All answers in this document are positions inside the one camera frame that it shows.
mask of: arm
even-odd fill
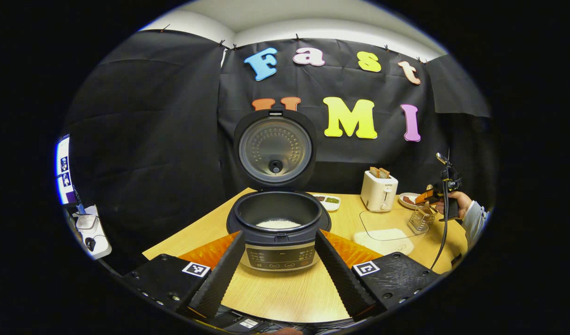
[[[485,227],[487,222],[487,216],[489,216],[489,213],[485,211],[485,208],[480,206],[477,201],[471,202],[463,219],[468,248],[471,248],[479,239],[481,231],[483,231],[483,227]]]
[[[471,200],[465,193],[454,191],[448,194],[450,198],[457,199],[459,203],[459,218],[463,221],[462,227],[465,229],[467,248],[472,248],[481,235],[485,227],[489,214],[477,201]],[[441,199],[435,204],[436,210],[444,213],[444,200]]]

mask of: computer mouse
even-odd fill
[[[85,239],[84,244],[87,246],[88,250],[95,250],[95,239],[92,237],[87,237],[87,239]]]

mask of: monitor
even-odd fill
[[[62,205],[77,206],[78,199],[74,192],[74,183],[70,174],[70,135],[64,135],[57,142],[55,152],[55,176],[57,179],[57,191]]]

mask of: plate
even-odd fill
[[[320,201],[327,212],[334,212],[338,210],[341,205],[341,198],[334,197],[333,195],[313,194],[313,196]]]
[[[398,195],[398,202],[400,202],[401,205],[405,206],[406,208],[410,208],[410,209],[417,208],[417,205],[410,204],[410,203],[404,201],[402,199],[403,197],[408,197],[412,202],[415,202],[415,199],[417,199],[417,197],[419,197],[419,194],[417,194],[417,193],[401,193],[400,195]]]

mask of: toaster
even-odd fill
[[[377,178],[369,171],[363,174],[361,200],[368,210],[388,212],[393,208],[393,201],[398,187],[395,177]]]

